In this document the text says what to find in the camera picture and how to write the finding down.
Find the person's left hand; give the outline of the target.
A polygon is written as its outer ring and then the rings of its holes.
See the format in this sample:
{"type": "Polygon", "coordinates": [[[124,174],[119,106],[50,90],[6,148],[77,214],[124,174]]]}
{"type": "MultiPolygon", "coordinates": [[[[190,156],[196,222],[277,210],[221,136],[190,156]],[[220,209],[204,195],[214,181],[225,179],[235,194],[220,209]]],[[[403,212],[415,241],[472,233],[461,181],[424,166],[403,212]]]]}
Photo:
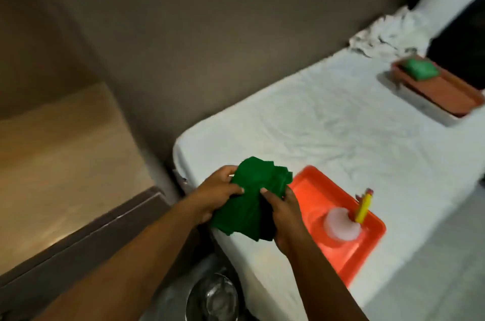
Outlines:
{"type": "Polygon", "coordinates": [[[225,165],[213,172],[182,203],[183,210],[194,226],[210,220],[213,213],[220,209],[231,197],[223,197],[223,186],[238,185],[232,183],[237,165],[225,165]]]}

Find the brown tray with white rim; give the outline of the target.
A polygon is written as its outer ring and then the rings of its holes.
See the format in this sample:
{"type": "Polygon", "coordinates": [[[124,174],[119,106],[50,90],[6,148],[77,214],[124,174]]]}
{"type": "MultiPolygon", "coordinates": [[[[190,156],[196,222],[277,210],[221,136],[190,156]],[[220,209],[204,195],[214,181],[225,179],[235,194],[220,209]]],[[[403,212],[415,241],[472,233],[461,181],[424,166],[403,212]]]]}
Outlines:
{"type": "Polygon", "coordinates": [[[459,124],[468,116],[485,107],[482,91],[467,84],[435,62],[418,55],[394,61],[390,78],[397,96],[443,126],[459,124]],[[404,68],[409,60],[427,61],[438,74],[418,81],[404,68]]]}

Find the steel bowl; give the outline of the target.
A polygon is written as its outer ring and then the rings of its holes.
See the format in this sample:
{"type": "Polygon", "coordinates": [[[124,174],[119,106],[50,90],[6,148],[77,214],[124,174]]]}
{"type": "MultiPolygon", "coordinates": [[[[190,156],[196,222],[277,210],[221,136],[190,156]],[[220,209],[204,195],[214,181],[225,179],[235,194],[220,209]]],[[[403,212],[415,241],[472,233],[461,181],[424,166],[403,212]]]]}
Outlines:
{"type": "Polygon", "coordinates": [[[185,321],[238,321],[239,296],[233,282],[221,273],[201,278],[186,302],[185,321]]]}

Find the folded green cloth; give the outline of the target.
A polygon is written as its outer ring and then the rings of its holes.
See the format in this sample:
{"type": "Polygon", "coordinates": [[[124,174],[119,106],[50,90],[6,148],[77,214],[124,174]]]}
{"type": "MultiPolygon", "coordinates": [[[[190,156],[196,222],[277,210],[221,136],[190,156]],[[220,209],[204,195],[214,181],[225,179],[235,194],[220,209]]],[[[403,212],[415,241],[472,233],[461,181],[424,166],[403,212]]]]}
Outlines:
{"type": "Polygon", "coordinates": [[[409,58],[399,64],[400,69],[412,79],[421,82],[440,75],[440,70],[433,62],[425,59],[409,58]]]}

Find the orange plastic tray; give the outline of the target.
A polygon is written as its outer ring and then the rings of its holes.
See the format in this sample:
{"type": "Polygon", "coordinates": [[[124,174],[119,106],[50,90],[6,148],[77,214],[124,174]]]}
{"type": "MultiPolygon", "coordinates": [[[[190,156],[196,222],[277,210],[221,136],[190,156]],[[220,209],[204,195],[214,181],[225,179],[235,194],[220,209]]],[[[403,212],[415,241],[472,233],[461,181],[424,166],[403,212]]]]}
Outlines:
{"type": "Polygon", "coordinates": [[[386,232],[370,211],[373,190],[352,197],[312,165],[294,177],[290,188],[312,239],[348,287],[386,232]]]}

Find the person's right hand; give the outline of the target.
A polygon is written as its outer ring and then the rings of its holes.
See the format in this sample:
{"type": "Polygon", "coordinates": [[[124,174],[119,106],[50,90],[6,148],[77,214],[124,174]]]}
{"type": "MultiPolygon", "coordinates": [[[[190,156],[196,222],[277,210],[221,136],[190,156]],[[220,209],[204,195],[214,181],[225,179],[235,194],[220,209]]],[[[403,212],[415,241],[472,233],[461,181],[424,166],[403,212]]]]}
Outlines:
{"type": "Polygon", "coordinates": [[[287,185],[284,196],[284,207],[280,211],[273,211],[272,217],[275,223],[275,243],[278,249],[288,257],[295,246],[310,237],[302,219],[298,200],[287,185]]]}

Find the white plastic spray bottle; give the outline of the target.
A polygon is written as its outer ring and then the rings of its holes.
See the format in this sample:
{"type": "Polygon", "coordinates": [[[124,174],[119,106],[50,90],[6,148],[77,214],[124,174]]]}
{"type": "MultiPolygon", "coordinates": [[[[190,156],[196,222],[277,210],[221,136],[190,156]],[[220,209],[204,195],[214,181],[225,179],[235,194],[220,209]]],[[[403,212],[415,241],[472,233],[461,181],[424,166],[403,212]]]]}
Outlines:
{"type": "Polygon", "coordinates": [[[352,220],[350,211],[343,207],[331,209],[324,218],[324,231],[337,242],[355,241],[361,234],[361,225],[352,220]]]}

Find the yellow spray nozzle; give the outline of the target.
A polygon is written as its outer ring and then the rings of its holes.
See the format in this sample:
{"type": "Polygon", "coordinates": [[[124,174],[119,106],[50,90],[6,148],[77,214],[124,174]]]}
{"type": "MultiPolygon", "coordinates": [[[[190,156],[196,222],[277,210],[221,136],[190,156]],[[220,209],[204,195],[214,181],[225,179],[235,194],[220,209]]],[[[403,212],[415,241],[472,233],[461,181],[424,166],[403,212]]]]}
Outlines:
{"type": "Polygon", "coordinates": [[[355,200],[358,203],[358,207],[355,210],[354,221],[358,224],[363,224],[373,199],[374,191],[371,188],[367,188],[362,195],[355,195],[355,200]]]}

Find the person's right forearm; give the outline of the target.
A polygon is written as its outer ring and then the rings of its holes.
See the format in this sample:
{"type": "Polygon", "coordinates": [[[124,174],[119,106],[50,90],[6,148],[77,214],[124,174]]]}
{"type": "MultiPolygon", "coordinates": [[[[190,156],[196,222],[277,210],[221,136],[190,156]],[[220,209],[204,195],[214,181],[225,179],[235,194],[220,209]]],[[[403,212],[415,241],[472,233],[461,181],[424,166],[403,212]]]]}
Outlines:
{"type": "Polygon", "coordinates": [[[308,321],[369,321],[307,232],[278,235],[308,321]]]}

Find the person's left forearm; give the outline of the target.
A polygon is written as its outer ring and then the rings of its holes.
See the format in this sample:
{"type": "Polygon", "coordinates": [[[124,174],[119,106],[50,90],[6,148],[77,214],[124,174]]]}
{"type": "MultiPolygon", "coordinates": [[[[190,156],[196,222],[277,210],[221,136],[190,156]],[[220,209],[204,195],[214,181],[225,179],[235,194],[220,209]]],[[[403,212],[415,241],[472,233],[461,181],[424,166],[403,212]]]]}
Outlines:
{"type": "Polygon", "coordinates": [[[177,203],[33,321],[137,321],[191,231],[210,216],[191,197],[177,203]]]}

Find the white bed sheet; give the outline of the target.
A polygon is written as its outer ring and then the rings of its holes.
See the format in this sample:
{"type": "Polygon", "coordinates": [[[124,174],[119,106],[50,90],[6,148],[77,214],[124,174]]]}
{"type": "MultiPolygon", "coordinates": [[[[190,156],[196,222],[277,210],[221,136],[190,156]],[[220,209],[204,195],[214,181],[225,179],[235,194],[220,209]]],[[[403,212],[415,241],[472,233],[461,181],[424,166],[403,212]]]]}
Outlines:
{"type": "Polygon", "coordinates": [[[350,284],[365,307],[485,173],[485,106],[445,127],[381,81],[390,62],[343,49],[186,130],[173,161],[192,187],[255,156],[315,166],[351,198],[374,190],[386,233],[350,284]]]}

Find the green cloth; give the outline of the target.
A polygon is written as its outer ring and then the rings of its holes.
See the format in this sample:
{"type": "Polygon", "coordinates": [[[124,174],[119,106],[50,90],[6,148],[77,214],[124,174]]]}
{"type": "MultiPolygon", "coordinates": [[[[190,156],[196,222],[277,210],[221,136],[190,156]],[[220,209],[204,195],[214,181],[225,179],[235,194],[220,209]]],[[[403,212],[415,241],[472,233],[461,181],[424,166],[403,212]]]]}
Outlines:
{"type": "Polygon", "coordinates": [[[287,167],[277,166],[273,161],[257,157],[245,159],[231,179],[244,193],[231,196],[214,212],[211,227],[227,236],[240,233],[254,241],[273,241],[276,234],[273,209],[260,190],[265,188],[282,199],[293,177],[287,167]]]}
{"type": "Polygon", "coordinates": [[[433,62],[425,59],[409,58],[399,64],[400,69],[412,79],[421,82],[440,75],[440,70],[433,62]]]}

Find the brown wooden ledge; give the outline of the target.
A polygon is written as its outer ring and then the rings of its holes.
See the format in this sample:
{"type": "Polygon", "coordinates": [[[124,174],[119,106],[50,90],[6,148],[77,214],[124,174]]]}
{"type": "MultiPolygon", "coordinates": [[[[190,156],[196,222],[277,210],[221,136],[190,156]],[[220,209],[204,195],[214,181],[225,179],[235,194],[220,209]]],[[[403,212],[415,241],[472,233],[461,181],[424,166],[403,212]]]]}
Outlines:
{"type": "Polygon", "coordinates": [[[0,275],[0,321],[32,318],[168,208],[153,186],[0,275]]]}

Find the crumpled white towel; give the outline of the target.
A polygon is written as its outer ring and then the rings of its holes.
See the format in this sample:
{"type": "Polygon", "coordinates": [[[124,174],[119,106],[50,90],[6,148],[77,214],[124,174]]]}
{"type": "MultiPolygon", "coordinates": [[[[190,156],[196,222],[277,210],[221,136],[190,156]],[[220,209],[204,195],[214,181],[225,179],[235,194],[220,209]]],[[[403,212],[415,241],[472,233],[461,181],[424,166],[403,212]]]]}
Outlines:
{"type": "Polygon", "coordinates": [[[426,17],[403,6],[352,36],[348,47],[367,58],[382,61],[414,55],[425,57],[431,42],[428,26],[426,17]]]}

